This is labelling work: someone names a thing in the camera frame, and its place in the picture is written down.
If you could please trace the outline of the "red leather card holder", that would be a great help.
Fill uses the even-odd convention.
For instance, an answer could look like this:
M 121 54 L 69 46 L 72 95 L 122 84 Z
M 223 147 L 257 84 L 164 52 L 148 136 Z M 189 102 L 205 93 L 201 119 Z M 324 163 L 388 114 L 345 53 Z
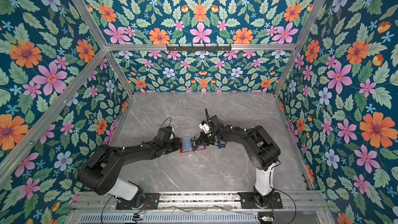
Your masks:
M 199 137 L 199 135 L 196 135 L 193 137 L 185 136 L 180 138 L 180 153 L 205 150 L 205 146 L 198 144 Z

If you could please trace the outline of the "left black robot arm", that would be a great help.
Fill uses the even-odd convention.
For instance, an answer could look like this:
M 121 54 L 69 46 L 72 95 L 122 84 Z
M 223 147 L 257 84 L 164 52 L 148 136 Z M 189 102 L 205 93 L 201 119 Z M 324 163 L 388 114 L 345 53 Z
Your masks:
M 98 195 L 110 195 L 130 208 L 138 209 L 144 204 L 142 187 L 120 177 L 122 168 L 140 161 L 154 160 L 178 151 L 180 138 L 173 128 L 163 127 L 148 142 L 128 147 L 104 144 L 77 171 L 76 179 Z

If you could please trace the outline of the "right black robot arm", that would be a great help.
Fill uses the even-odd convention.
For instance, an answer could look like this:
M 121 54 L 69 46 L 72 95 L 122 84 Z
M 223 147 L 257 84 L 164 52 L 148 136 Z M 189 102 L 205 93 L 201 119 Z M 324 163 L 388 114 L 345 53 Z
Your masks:
M 248 158 L 256 168 L 253 200 L 258 207 L 267 207 L 275 193 L 273 179 L 281 155 L 279 146 L 260 125 L 246 129 L 224 125 L 216 115 L 210 117 L 208 110 L 205 110 L 205 115 L 206 119 L 200 124 L 199 136 L 190 140 L 192 151 L 196 151 L 200 146 L 221 147 L 227 143 L 243 145 Z

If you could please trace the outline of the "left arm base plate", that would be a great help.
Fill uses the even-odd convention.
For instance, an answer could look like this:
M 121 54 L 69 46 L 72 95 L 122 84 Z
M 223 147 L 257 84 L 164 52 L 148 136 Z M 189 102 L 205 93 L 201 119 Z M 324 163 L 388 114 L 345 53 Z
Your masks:
M 159 202 L 159 193 L 139 193 L 129 201 L 120 198 L 116 210 L 154 210 L 158 209 Z

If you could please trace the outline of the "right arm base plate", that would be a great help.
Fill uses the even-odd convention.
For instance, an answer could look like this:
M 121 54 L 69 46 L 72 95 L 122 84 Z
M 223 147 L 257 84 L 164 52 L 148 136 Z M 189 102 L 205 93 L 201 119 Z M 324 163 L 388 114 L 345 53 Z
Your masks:
M 259 193 L 239 192 L 242 209 L 282 209 L 283 203 L 279 193 L 261 196 Z

